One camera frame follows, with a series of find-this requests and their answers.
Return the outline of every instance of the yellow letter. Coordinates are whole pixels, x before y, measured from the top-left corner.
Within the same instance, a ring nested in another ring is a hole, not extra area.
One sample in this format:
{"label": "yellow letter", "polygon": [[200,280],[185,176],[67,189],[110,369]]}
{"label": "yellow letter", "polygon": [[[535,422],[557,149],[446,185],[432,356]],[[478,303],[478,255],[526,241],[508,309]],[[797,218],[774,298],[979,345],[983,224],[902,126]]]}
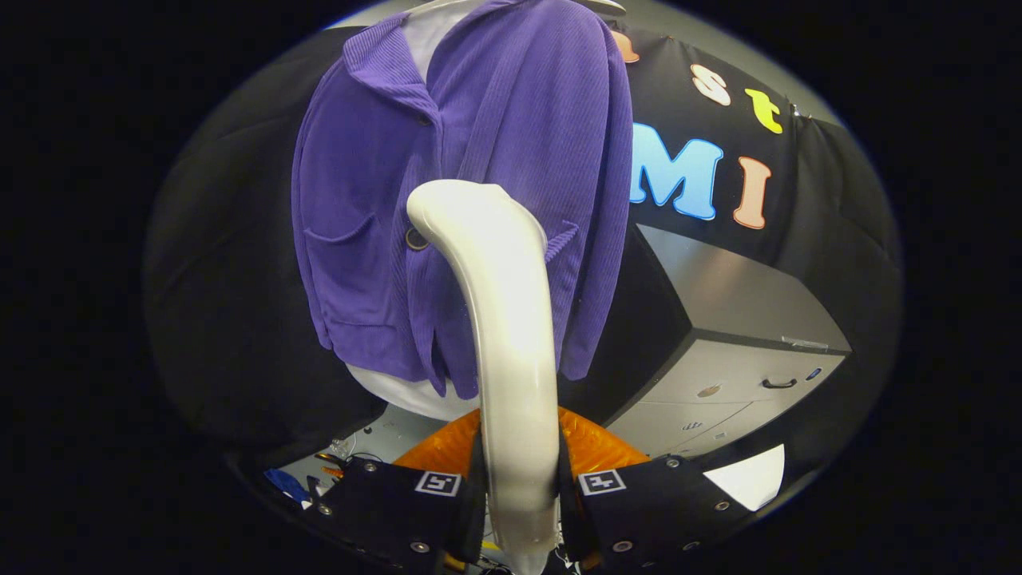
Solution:
{"label": "yellow letter", "polygon": [[783,132],[784,128],[774,121],[774,114],[781,113],[781,110],[774,105],[774,102],[770,101],[770,96],[759,90],[749,90],[748,88],[745,89],[745,93],[752,98],[752,108],[756,112],[756,119],[775,134]]}

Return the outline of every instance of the purple jacket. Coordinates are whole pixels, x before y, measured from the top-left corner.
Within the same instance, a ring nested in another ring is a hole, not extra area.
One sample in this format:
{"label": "purple jacket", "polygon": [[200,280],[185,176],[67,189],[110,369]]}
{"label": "purple jacket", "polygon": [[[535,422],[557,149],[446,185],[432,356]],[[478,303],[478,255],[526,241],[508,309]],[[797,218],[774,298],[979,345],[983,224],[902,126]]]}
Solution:
{"label": "purple jacket", "polygon": [[436,47],[427,82],[394,14],[351,38],[298,134],[294,243],[320,343],[341,361],[478,393],[458,282],[409,247],[418,185],[501,185],[548,237],[557,365],[586,376],[620,263],[632,101],[606,25],[570,0],[491,0]]}

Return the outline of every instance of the jacket collar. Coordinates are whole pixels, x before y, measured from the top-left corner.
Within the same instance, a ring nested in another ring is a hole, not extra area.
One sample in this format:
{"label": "jacket collar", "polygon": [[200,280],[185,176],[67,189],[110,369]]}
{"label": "jacket collar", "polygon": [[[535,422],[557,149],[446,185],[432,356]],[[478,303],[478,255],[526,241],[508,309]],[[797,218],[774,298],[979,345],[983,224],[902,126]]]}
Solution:
{"label": "jacket collar", "polygon": [[[456,23],[445,38],[485,13],[525,1],[538,0],[490,0]],[[423,111],[435,110],[401,28],[408,16],[408,12],[392,14],[350,38],[344,43],[344,67],[357,82],[386,97]]]}

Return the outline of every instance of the gray cabinet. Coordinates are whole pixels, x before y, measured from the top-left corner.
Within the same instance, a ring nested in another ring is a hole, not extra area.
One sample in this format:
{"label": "gray cabinet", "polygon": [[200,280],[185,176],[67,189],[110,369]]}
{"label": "gray cabinet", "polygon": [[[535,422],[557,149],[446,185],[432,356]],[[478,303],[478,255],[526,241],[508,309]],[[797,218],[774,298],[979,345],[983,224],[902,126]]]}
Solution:
{"label": "gray cabinet", "polygon": [[765,425],[820,386],[851,353],[797,279],[770,266],[639,226],[693,330],[677,363],[607,429],[651,457],[695,457]]}

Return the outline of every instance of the white paper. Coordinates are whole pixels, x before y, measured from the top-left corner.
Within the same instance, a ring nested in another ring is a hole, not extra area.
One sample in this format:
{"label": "white paper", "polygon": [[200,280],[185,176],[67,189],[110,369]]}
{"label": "white paper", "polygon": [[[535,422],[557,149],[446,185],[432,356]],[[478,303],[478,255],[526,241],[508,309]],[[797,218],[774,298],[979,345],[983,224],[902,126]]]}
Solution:
{"label": "white paper", "polygon": [[703,473],[706,479],[750,512],[777,497],[784,478],[784,444],[719,469]]}

